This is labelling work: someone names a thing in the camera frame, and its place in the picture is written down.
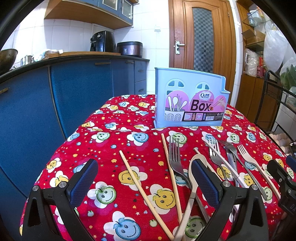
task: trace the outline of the table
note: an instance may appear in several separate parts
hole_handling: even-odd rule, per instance
[[[131,180],[119,150],[123,151],[156,211],[170,231],[173,234],[176,232],[177,209],[161,133],[167,140],[170,135],[179,135],[183,139],[180,144],[180,154],[185,172],[188,172],[189,161],[195,154],[193,148],[198,147],[200,153],[205,155],[209,164],[223,178],[220,168],[210,160],[208,147],[202,141],[202,137],[207,135],[230,141],[234,146],[243,144],[263,169],[266,169],[269,160],[276,159],[289,170],[284,154],[277,150],[277,146],[269,137],[232,106],[227,106],[222,126],[155,129],[154,114],[154,95],[125,95],[108,100],[56,150],[37,178],[36,184],[42,188],[55,187],[61,181],[68,181],[90,158],[97,160],[98,174],[84,201],[76,210],[96,240],[169,240]],[[253,134],[255,140],[249,138],[249,133]],[[227,159],[222,146],[220,151]],[[271,235],[283,211],[278,207],[277,198],[259,171],[252,165],[249,165],[249,168],[261,185],[266,187],[270,198],[269,201],[264,201],[264,205]],[[247,185],[253,184],[240,164],[238,164],[238,173]],[[176,177],[176,183],[184,211],[190,190],[181,178]],[[214,208],[208,205],[200,189],[197,193],[209,215],[212,215]],[[63,238],[71,240],[58,210],[53,208],[52,211]],[[195,204],[185,231],[186,241],[195,240],[205,226],[201,217],[201,212]],[[223,239],[227,238],[230,229],[231,217],[222,232]]]

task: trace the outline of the door handle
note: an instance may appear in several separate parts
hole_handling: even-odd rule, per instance
[[[7,87],[7,88],[4,88],[3,90],[0,90],[0,95],[3,94],[4,92],[8,91],[8,89],[9,88]]]
[[[180,54],[180,46],[185,46],[185,44],[180,44],[180,41],[176,41],[176,44],[175,44],[175,49],[176,49],[176,54]]]
[[[111,62],[100,62],[100,63],[94,63],[94,65],[103,65],[103,64],[111,64]]]

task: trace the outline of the air fryer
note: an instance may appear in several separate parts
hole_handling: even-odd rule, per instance
[[[110,31],[101,31],[91,37],[90,51],[115,53],[114,34]]]

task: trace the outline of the wall switch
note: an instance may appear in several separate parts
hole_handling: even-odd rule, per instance
[[[156,26],[156,25],[155,25],[155,27],[154,27],[154,31],[155,31],[155,32],[160,32],[160,31],[161,31],[160,26]]]

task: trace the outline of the white tiled wall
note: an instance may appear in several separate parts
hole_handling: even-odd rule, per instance
[[[290,109],[281,104],[276,122],[296,140],[296,115]]]
[[[38,54],[44,49],[67,51],[89,51],[92,33],[111,29],[66,19],[44,19],[49,0],[37,6],[11,34],[2,49],[18,51],[15,65],[26,55]]]
[[[143,58],[150,59],[147,66],[147,93],[155,93],[155,67],[168,67],[169,18],[168,0],[139,0],[134,5],[134,26],[115,30],[116,43],[139,41],[143,43]]]

